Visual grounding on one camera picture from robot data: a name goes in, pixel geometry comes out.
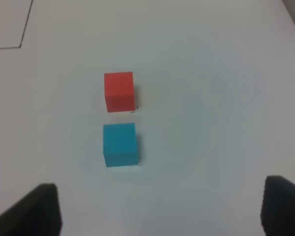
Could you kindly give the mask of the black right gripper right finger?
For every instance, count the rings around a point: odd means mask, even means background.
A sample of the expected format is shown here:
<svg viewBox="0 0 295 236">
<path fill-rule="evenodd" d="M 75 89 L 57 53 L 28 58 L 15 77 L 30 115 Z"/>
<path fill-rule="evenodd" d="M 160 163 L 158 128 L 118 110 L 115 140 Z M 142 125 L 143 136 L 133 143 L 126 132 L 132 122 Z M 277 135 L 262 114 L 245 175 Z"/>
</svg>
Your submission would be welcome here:
<svg viewBox="0 0 295 236">
<path fill-rule="evenodd" d="M 295 184 L 267 176 L 260 218 L 265 235 L 295 236 Z"/>
</svg>

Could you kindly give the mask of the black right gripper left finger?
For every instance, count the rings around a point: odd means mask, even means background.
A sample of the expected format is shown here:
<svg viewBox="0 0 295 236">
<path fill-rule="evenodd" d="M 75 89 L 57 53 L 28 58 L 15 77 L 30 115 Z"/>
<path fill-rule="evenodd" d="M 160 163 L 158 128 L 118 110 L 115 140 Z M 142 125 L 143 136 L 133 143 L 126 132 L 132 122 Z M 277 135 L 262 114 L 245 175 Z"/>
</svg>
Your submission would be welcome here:
<svg viewBox="0 0 295 236">
<path fill-rule="evenodd" d="M 38 185 L 0 215 L 0 236 L 59 236 L 62 218 L 58 188 Z"/>
</svg>

